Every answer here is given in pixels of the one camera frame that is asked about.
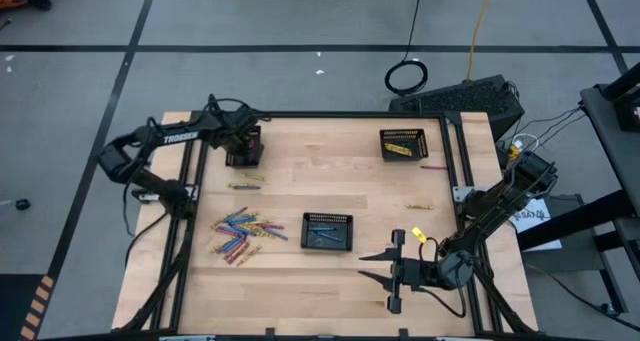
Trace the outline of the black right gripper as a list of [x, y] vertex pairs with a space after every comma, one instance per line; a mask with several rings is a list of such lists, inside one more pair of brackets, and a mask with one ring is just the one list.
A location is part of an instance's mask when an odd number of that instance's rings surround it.
[[382, 253], [360, 257], [362, 261], [391, 261], [390, 277], [382, 276], [368, 271], [359, 271], [359, 274], [378, 282], [385, 291], [390, 292], [387, 298], [387, 309], [392, 314], [400, 314], [402, 311], [402, 299], [400, 290], [402, 286], [409, 286], [412, 291], [418, 291], [422, 286], [427, 286], [429, 278], [434, 275], [434, 264], [419, 259], [402, 256], [405, 243], [405, 231], [394, 229], [391, 233], [392, 247], [386, 248]]

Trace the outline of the black plastic mesh basket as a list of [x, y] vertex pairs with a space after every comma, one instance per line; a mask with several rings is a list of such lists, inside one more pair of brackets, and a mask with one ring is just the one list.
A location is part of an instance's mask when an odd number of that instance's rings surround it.
[[[385, 162], [420, 161], [428, 157], [427, 139], [423, 129], [386, 129], [379, 131], [381, 154]], [[384, 143], [410, 148], [413, 156], [405, 157], [388, 153]]]
[[[338, 231], [326, 232], [342, 238], [341, 243], [317, 236], [309, 227], [337, 227]], [[351, 252], [353, 249], [353, 216], [345, 214], [304, 213], [301, 228], [301, 247], [305, 249]]]
[[226, 152], [225, 165], [236, 169], [240, 168], [257, 168], [260, 164], [255, 163], [253, 159], [253, 137], [261, 133], [259, 125], [252, 127], [240, 138], [240, 144], [233, 146], [230, 151]]

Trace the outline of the white printed paper sheet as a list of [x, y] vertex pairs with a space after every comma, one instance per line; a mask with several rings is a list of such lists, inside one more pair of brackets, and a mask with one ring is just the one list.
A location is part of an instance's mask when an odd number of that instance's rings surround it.
[[527, 252], [557, 251], [563, 248], [562, 241], [546, 224], [554, 218], [550, 203], [544, 198], [534, 198], [510, 217], [520, 249]]

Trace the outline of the black equipment stand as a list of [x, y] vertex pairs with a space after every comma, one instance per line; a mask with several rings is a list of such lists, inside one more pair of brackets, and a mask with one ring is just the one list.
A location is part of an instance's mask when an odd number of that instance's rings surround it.
[[621, 189], [567, 213], [546, 226], [558, 239], [611, 222], [614, 229], [594, 234], [598, 253], [622, 248], [640, 281], [640, 133], [619, 127], [613, 102], [640, 84], [640, 62], [610, 84], [580, 92], [581, 106], [589, 118]]

